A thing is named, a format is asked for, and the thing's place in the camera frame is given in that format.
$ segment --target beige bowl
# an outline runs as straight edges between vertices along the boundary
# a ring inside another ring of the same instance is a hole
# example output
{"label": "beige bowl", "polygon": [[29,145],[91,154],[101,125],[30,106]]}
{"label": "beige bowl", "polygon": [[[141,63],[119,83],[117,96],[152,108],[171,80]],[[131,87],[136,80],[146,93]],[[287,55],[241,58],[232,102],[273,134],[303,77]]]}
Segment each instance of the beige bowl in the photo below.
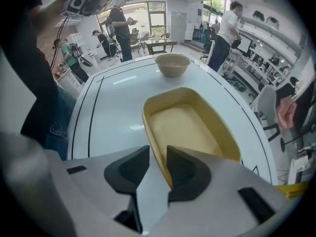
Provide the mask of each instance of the beige bowl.
{"label": "beige bowl", "polygon": [[160,72],[166,77],[178,77],[187,70],[190,60],[181,54],[163,54],[156,58]]}

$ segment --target yellow object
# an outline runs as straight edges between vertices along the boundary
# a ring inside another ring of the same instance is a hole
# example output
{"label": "yellow object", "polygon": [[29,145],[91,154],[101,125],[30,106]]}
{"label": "yellow object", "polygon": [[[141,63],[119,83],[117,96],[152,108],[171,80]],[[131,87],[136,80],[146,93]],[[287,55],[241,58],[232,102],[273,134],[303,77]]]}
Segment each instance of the yellow object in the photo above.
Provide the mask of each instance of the yellow object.
{"label": "yellow object", "polygon": [[182,75],[191,63],[190,59],[181,54],[162,54],[155,59],[160,72],[166,77]]}
{"label": "yellow object", "polygon": [[192,89],[177,88],[147,99],[142,117],[155,158],[171,188],[166,167],[168,145],[241,161],[237,143],[225,122]]}
{"label": "yellow object", "polygon": [[286,198],[291,200],[302,195],[308,188],[309,183],[300,183],[292,185],[277,185],[276,187],[286,194]]}

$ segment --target cabinet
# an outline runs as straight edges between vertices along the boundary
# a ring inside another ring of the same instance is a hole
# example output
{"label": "cabinet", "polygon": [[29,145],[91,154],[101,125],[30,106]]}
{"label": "cabinet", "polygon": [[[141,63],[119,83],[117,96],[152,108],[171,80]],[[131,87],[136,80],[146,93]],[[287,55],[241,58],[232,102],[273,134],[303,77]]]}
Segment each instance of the cabinet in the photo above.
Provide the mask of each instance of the cabinet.
{"label": "cabinet", "polygon": [[68,68],[68,70],[57,81],[65,91],[72,95],[72,97],[76,99],[78,98],[82,90],[82,85],[75,78],[71,69]]}
{"label": "cabinet", "polygon": [[171,12],[171,33],[170,38],[178,43],[184,42],[186,34],[187,14],[177,11]]}
{"label": "cabinet", "polygon": [[78,46],[84,45],[84,41],[80,33],[70,34],[66,39],[71,44],[78,44]]}

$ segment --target yellow tray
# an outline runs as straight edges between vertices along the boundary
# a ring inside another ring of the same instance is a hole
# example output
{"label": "yellow tray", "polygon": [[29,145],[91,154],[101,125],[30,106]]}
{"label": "yellow tray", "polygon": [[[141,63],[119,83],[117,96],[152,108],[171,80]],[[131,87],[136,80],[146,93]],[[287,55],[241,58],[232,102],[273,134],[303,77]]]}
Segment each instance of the yellow tray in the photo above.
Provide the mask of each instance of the yellow tray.
{"label": "yellow tray", "polygon": [[239,148],[225,122],[192,89],[181,87],[147,99],[142,118],[155,158],[171,188],[166,167],[168,145],[241,161]]}

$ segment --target man in white shirt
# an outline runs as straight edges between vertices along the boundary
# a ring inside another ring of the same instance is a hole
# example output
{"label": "man in white shirt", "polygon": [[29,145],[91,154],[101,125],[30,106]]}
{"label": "man in white shirt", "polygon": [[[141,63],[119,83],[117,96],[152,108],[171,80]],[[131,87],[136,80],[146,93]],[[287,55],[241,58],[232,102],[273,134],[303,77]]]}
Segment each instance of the man in white shirt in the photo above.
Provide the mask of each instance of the man in white shirt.
{"label": "man in white shirt", "polygon": [[218,24],[218,20],[215,20],[215,24],[212,24],[212,27],[214,28],[215,30],[215,33],[218,34],[218,31],[219,31],[219,24]]}
{"label": "man in white shirt", "polygon": [[237,32],[237,21],[241,17],[242,5],[237,1],[232,2],[230,10],[226,11],[222,17],[221,27],[216,36],[213,54],[208,63],[208,66],[216,72],[229,55],[229,50],[235,38],[241,40]]}

